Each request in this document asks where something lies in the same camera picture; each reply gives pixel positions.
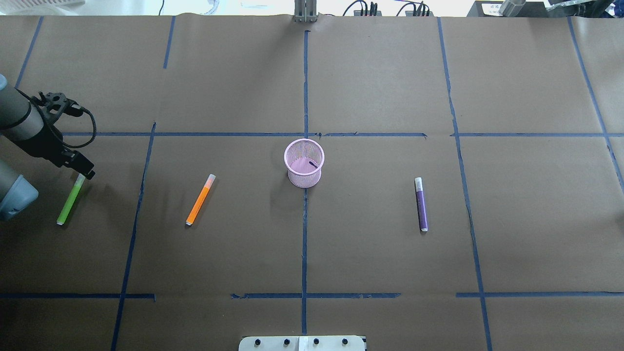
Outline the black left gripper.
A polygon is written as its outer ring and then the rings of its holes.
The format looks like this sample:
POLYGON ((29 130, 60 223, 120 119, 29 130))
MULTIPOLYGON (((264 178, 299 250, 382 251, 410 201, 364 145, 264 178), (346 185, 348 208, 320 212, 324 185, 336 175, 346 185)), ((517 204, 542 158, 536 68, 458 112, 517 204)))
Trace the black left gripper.
POLYGON ((76 151, 76 147, 65 143, 62 133, 55 127, 44 124, 38 142, 40 157, 52 162, 55 166, 73 169, 87 180, 91 180, 96 175, 94 164, 76 151))

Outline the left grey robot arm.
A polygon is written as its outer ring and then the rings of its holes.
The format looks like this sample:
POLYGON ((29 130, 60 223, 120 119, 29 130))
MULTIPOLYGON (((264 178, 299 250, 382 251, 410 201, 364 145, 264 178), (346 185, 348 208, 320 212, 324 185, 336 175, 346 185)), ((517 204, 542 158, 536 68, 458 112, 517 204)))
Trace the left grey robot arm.
MULTIPOLYGON (((8 85, 7 78, 0 77, 0 131, 1 136, 22 149, 31 157, 43 158, 54 166, 67 167, 78 173, 71 193, 66 200, 58 225, 67 219, 78 192, 85 180, 95 176, 94 164, 78 149, 94 142, 97 136, 95 116, 63 93, 39 93, 31 97, 16 87, 8 85), (71 145, 64 141, 63 133, 55 127, 62 115, 80 117, 87 114, 91 120, 91 138, 85 143, 71 145)), ((9 221, 39 196, 38 190, 6 162, 1 162, 1 205, 2 221, 9 221)))

